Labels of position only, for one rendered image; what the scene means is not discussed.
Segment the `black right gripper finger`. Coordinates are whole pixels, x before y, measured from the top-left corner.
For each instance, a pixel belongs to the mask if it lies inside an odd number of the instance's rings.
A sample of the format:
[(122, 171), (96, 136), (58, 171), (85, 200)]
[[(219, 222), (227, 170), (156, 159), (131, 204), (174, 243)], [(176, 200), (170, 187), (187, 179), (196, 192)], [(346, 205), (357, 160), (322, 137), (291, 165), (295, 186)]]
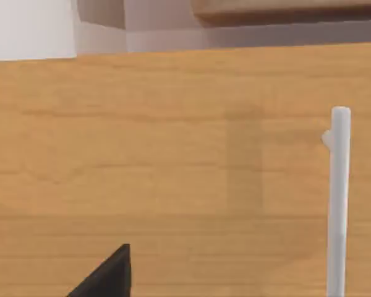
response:
[(66, 297), (130, 297), (130, 244), (123, 244)]

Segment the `wooden door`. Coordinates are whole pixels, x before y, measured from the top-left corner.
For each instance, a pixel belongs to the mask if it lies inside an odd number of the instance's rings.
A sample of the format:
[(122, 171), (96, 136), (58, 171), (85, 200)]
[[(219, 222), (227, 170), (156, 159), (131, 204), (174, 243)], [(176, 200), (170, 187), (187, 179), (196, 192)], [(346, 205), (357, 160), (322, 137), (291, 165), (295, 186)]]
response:
[(334, 106), (371, 297), (371, 43), (0, 62), (0, 297), (65, 297), (124, 243), (132, 297), (325, 297)]

